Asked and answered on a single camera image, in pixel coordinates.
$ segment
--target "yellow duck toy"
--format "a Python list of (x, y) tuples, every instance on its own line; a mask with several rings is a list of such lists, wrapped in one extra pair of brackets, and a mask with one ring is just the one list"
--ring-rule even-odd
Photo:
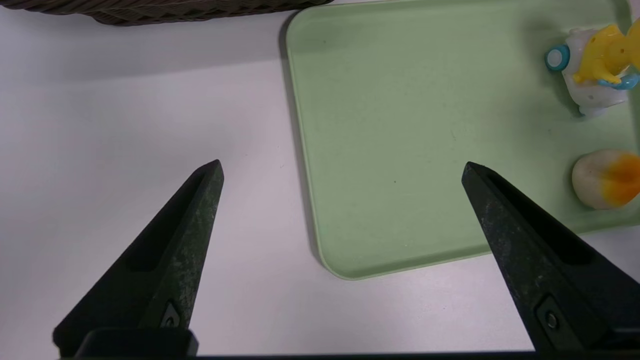
[(619, 75), (630, 64), (640, 69), (640, 20), (631, 25), (626, 36), (615, 24), (593, 35), (573, 80), (578, 84), (585, 80), (604, 80), (617, 85), (621, 83)]

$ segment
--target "plastic toy figure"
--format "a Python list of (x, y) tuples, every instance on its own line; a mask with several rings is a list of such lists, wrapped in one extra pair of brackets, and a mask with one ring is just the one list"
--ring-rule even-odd
[(601, 30), (572, 29), (565, 44), (546, 53), (545, 63), (549, 70), (562, 72), (583, 115), (599, 116), (625, 102), (627, 90), (640, 79), (637, 74), (624, 75), (631, 64), (640, 69), (640, 20), (626, 36), (614, 24)]

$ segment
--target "white table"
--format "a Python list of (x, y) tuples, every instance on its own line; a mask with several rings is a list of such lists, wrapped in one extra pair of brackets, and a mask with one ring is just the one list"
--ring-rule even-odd
[[(216, 158), (199, 354), (531, 348), (491, 256), (357, 282), (316, 260), (280, 48), (291, 15), (113, 28), (0, 10), (3, 359), (56, 357), (53, 327)], [(640, 279), (638, 234), (590, 242)]]

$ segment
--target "woven basket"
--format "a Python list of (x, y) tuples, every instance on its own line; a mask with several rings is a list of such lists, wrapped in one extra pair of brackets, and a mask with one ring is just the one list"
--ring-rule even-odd
[(201, 21), (215, 17), (282, 12), (333, 0), (0, 0), (9, 9), (68, 15), (81, 13), (116, 26)]

